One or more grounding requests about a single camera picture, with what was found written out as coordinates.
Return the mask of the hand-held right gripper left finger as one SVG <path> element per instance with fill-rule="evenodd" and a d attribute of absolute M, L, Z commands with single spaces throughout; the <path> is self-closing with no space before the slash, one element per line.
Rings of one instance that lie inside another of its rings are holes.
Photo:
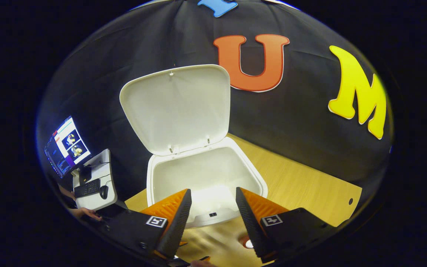
<path fill-rule="evenodd" d="M 100 225 L 110 241 L 153 260 L 171 260 L 180 246 L 192 205 L 183 189 L 144 210 L 126 210 Z"/>

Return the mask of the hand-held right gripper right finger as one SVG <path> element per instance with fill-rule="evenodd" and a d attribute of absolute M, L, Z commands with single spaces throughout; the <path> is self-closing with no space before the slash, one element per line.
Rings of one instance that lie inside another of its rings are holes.
<path fill-rule="evenodd" d="M 305 208 L 288 210 L 242 187 L 236 188 L 235 200 L 254 252 L 261 260 L 286 260 L 337 232 Z"/>

